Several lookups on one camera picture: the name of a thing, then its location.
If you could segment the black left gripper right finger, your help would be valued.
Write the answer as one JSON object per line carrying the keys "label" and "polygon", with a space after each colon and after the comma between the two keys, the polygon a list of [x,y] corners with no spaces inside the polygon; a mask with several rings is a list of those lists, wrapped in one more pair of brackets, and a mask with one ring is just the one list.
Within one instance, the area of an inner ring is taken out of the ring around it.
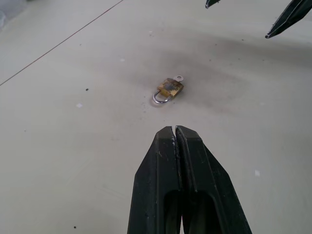
{"label": "black left gripper right finger", "polygon": [[250,234],[244,211],[226,170],[199,134],[176,126],[186,234]]}

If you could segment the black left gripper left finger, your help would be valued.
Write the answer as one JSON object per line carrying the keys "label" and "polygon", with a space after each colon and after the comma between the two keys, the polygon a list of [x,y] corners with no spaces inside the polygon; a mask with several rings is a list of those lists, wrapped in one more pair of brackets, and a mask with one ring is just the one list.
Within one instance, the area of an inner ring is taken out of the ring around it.
{"label": "black left gripper left finger", "polygon": [[159,130],[134,179],[127,232],[178,234],[182,179],[176,137],[171,126]]}

